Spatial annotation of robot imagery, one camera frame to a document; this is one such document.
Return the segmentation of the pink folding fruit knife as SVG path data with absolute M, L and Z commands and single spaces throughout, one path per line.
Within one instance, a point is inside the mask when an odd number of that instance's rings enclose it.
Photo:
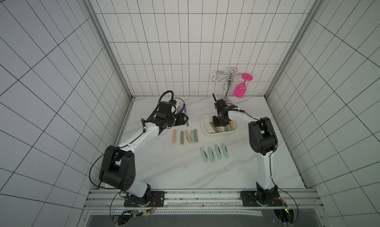
M 188 143 L 191 143 L 191 142 L 192 142 L 192 139 L 191 139 L 191 135 L 190 135 L 190 133 L 189 133 L 188 130 L 185 130 L 185 135 L 186 135 L 186 138 L 187 138 Z

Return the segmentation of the olive folding fruit knife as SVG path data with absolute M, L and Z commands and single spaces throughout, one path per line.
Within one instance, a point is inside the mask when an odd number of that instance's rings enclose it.
M 198 130 L 197 129 L 194 129 L 194 140 L 195 140 L 195 142 L 199 141 L 199 139 L 198 139 Z

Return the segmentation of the mint folding fruit knife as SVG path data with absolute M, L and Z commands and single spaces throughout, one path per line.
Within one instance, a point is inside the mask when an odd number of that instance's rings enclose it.
M 225 158 L 229 158 L 229 154 L 228 154 L 228 150 L 227 150 L 226 145 L 224 143 L 221 143 L 221 147 L 222 147 L 222 151 L 223 151 L 224 157 Z

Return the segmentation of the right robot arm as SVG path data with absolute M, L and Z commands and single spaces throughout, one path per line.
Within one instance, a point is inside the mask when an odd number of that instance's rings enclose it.
M 215 127 L 227 126 L 231 121 L 247 127 L 249 145 L 257 153 L 257 202 L 265 205 L 269 200 L 278 198 L 278 186 L 272 178 L 271 162 L 271 156 L 278 148 L 278 139 L 271 120 L 268 117 L 255 118 L 236 105 L 228 105 L 224 99 L 217 100 L 215 96 L 213 99 L 216 115 L 213 116 L 212 123 Z

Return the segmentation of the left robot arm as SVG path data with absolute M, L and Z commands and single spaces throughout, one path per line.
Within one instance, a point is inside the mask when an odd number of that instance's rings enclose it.
M 150 185 L 136 176 L 135 152 L 161 135 L 164 130 L 186 124 L 189 120 L 184 113 L 186 104 L 178 110 L 179 100 L 181 99 L 175 97 L 173 91 L 164 92 L 149 117 L 141 119 L 140 131 L 118 146 L 111 145 L 105 150 L 99 157 L 102 160 L 100 183 L 109 185 L 111 189 L 124 191 L 145 203 L 150 201 Z

